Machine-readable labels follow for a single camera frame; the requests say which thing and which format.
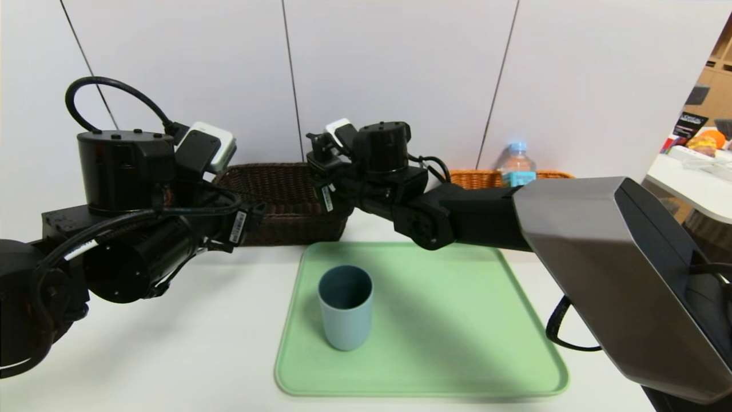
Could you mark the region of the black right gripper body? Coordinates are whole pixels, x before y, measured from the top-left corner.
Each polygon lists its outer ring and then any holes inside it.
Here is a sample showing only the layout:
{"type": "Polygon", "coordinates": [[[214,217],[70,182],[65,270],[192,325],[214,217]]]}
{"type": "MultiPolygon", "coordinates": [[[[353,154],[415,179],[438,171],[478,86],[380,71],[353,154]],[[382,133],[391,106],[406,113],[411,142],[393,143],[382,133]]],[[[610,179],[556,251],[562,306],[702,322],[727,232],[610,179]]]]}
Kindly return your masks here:
{"type": "Polygon", "coordinates": [[[353,214],[355,208],[342,198],[341,191],[332,181],[313,175],[313,191],[324,213],[347,217],[353,214]]]}

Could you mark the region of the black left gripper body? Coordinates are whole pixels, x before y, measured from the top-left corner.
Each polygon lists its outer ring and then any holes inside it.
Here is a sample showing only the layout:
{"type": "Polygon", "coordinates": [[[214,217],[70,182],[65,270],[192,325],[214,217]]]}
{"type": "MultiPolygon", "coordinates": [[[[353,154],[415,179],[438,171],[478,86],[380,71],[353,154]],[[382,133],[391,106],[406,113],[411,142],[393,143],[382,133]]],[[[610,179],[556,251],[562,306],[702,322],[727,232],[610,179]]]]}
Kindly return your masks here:
{"type": "Polygon", "coordinates": [[[233,251],[246,237],[248,211],[237,209],[234,213],[223,216],[216,229],[209,237],[209,249],[215,251],[233,251]]]}

